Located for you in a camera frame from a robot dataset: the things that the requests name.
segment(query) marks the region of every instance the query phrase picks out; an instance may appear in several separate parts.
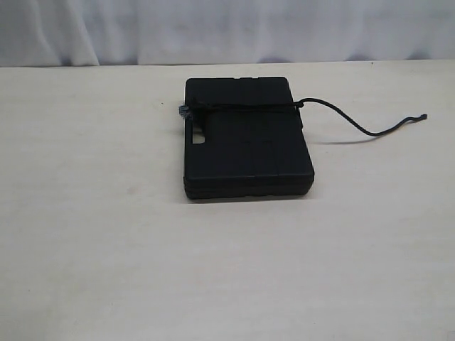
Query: white tabletop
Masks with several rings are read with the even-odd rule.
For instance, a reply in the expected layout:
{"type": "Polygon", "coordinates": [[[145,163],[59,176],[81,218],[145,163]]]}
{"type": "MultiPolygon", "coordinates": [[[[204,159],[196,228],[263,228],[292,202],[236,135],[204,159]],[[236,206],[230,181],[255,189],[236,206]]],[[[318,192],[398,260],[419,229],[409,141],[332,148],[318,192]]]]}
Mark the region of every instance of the white tabletop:
{"type": "Polygon", "coordinates": [[[455,340],[455,61],[0,69],[0,340],[455,340]],[[189,77],[286,76],[316,171],[192,203],[189,77]]]}

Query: white backdrop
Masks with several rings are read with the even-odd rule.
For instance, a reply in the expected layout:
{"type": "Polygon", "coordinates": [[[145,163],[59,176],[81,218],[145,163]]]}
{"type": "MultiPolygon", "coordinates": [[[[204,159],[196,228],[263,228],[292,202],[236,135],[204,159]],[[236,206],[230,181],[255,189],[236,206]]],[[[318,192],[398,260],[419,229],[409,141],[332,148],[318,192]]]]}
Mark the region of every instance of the white backdrop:
{"type": "Polygon", "coordinates": [[[454,0],[0,0],[0,65],[455,58],[454,0]]]}

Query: black plastic case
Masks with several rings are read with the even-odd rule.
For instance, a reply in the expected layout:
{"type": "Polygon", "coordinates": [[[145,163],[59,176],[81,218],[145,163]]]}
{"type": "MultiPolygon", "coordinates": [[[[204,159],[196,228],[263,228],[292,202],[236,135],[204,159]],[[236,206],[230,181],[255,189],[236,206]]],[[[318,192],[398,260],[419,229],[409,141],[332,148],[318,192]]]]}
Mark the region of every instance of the black plastic case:
{"type": "MultiPolygon", "coordinates": [[[[192,78],[185,101],[210,104],[293,102],[287,79],[192,78]]],[[[314,181],[299,110],[219,111],[203,121],[185,120],[183,182],[190,199],[262,195],[304,195],[314,181]],[[205,142],[193,143],[200,124],[205,142]]]]}

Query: white curtain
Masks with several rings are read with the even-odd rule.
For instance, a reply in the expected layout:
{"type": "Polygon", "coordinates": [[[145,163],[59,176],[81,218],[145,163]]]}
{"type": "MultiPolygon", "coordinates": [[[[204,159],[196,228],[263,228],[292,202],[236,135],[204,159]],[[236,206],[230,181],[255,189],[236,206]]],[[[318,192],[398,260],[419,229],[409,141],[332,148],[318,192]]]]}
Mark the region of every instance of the white curtain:
{"type": "Polygon", "coordinates": [[[455,58],[454,0],[0,0],[0,65],[455,58]]]}

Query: black case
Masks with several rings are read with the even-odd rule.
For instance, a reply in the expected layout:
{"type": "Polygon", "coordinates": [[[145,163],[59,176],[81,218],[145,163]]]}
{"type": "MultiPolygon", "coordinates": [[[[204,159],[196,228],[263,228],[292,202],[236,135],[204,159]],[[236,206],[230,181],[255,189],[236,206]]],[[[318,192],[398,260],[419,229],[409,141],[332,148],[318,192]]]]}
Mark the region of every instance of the black case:
{"type": "MultiPolygon", "coordinates": [[[[210,104],[284,104],[293,102],[287,79],[193,78],[185,101],[210,104]]],[[[262,195],[304,195],[314,169],[294,107],[262,111],[218,111],[185,120],[183,182],[190,199],[262,195]],[[203,144],[193,143],[200,125],[203,144]]]]}

